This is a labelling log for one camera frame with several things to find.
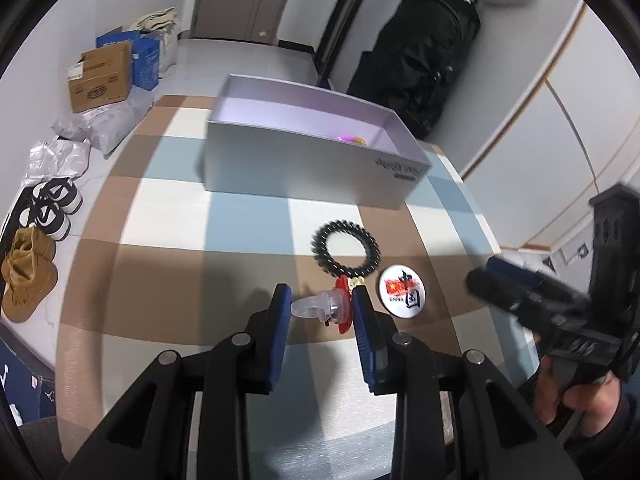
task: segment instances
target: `human hand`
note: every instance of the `human hand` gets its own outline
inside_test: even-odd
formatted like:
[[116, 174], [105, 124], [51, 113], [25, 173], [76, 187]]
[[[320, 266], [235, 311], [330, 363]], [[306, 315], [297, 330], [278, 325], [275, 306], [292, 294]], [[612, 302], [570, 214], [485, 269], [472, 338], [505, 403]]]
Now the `human hand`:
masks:
[[558, 389], [551, 374], [552, 360], [546, 356], [540, 361], [538, 384], [533, 399], [533, 409], [545, 426], [551, 424], [562, 403], [572, 410], [584, 412], [577, 436], [595, 436], [607, 427], [620, 403], [620, 380], [611, 372], [602, 384], [578, 384], [564, 394]]

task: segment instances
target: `sneaker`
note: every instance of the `sneaker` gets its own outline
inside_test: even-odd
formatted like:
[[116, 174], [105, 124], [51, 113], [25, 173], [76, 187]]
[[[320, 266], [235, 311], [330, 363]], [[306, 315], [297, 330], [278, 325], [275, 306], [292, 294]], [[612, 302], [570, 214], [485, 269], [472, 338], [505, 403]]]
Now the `sneaker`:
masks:
[[68, 215], [78, 211], [82, 205], [82, 195], [70, 178], [52, 178], [33, 188], [34, 200], [47, 195]]
[[10, 251], [2, 262], [1, 272], [8, 286], [2, 298], [2, 311], [14, 323], [27, 321], [58, 282], [56, 266], [33, 247]]
[[32, 199], [31, 205], [20, 213], [19, 221], [21, 227], [39, 227], [57, 242], [64, 240], [71, 229], [69, 218], [48, 194]]
[[44, 256], [51, 262], [56, 254], [56, 243], [35, 225], [19, 228], [15, 232], [9, 253], [18, 250], [30, 251], [32, 249], [36, 254]]

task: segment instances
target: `white pin badge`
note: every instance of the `white pin badge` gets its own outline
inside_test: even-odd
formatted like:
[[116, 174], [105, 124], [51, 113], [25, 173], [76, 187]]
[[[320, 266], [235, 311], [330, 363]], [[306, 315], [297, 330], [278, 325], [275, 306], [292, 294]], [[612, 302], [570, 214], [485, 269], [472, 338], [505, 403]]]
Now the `white pin badge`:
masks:
[[424, 308], [424, 284], [413, 269], [404, 265], [392, 265], [380, 274], [378, 293], [382, 304], [394, 316], [409, 319]]

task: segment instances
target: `black backpack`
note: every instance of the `black backpack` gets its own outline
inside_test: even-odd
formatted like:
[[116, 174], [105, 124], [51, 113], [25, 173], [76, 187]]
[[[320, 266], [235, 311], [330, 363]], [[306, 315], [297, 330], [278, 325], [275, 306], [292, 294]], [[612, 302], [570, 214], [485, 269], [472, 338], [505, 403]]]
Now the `black backpack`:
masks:
[[442, 107], [480, 29], [467, 0], [402, 0], [363, 52], [347, 94], [395, 110], [423, 139]]

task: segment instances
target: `tan boot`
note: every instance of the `tan boot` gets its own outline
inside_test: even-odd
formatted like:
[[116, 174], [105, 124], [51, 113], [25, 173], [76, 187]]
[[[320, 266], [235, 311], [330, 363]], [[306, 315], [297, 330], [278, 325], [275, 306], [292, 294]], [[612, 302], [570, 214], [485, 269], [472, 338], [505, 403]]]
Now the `tan boot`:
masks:
[[35, 225], [21, 227], [15, 232], [9, 254], [15, 250], [33, 251], [47, 260], [52, 261], [56, 254], [56, 243]]
[[2, 277], [8, 285], [2, 298], [2, 310], [10, 321], [22, 323], [56, 286], [58, 270], [33, 249], [16, 249], [2, 262]]

